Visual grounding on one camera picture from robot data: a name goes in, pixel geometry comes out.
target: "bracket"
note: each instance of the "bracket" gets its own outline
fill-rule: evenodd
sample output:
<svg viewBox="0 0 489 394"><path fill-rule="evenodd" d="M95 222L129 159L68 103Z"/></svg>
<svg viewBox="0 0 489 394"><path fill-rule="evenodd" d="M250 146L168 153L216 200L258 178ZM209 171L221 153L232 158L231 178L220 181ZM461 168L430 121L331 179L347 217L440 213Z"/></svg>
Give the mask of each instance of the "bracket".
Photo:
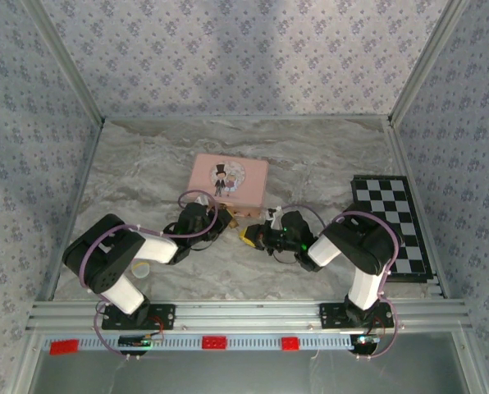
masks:
<svg viewBox="0 0 489 394"><path fill-rule="evenodd" d="M319 317L323 330L331 328L393 328L391 307L384 302L379 303L370 313L369 318L361 323L351 320L346 314L344 302L333 302L319 305Z"/></svg>
<svg viewBox="0 0 489 394"><path fill-rule="evenodd" d="M147 318L141 324L123 314L118 308L109 305L103 314L103 330L144 330L155 331L159 329L159 320L162 322L162 330L173 330L173 323L176 319L176 306L174 304L150 304Z"/></svg>

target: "gray marble table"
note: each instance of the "gray marble table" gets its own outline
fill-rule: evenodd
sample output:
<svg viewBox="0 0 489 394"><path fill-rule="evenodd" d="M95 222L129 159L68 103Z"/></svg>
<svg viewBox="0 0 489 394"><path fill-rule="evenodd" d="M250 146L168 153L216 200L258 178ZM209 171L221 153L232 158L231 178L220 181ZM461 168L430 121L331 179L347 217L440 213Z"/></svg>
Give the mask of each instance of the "gray marble table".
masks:
<svg viewBox="0 0 489 394"><path fill-rule="evenodd" d="M268 160L266 206L311 204L325 220L352 201L355 174L393 174L381 124L330 119L107 121L80 201L73 239L106 213L162 230L180 212L176 198L188 185L197 153ZM314 233L320 225L304 213ZM338 258L319 273L278 263L227 230L212 247L176 266L154 264L142 280L129 278L152 300L342 299L354 266ZM281 255L286 262L289 254ZM393 297L423 298L427 286L388 283ZM62 267L56 300L94 299Z"/></svg>

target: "floral wallpaper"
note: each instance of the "floral wallpaper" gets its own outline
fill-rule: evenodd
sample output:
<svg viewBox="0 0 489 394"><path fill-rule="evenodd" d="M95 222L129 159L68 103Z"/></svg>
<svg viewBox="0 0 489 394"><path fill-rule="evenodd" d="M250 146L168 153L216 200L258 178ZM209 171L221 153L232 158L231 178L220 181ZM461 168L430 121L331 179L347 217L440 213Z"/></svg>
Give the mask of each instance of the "floral wallpaper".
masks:
<svg viewBox="0 0 489 394"><path fill-rule="evenodd" d="M0 0L0 392L96 131L21 3Z"/></svg>
<svg viewBox="0 0 489 394"><path fill-rule="evenodd" d="M489 366L489 0L471 0L400 132L454 297Z"/></svg>
<svg viewBox="0 0 489 394"><path fill-rule="evenodd" d="M105 117L392 109L447 0L43 0Z"/></svg>

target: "chessboard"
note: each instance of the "chessboard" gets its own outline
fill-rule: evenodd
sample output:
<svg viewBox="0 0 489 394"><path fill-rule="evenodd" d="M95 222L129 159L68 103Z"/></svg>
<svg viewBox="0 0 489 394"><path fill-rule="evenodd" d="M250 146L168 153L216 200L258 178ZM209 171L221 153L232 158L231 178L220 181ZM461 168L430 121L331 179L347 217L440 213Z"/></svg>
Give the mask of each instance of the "chessboard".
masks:
<svg viewBox="0 0 489 394"><path fill-rule="evenodd" d="M381 219L399 225L404 235L389 282L427 282L431 265L406 176L354 176L356 203Z"/></svg>

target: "top hat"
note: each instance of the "top hat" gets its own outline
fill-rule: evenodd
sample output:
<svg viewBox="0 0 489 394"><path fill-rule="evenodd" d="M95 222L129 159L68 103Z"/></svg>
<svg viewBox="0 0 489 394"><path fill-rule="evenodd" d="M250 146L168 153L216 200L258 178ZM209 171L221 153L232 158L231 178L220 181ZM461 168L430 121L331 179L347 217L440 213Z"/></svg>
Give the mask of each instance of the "top hat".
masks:
<svg viewBox="0 0 489 394"><path fill-rule="evenodd" d="M217 167L216 175L218 175L218 174L225 174L226 175L224 164L216 164L215 167Z"/></svg>

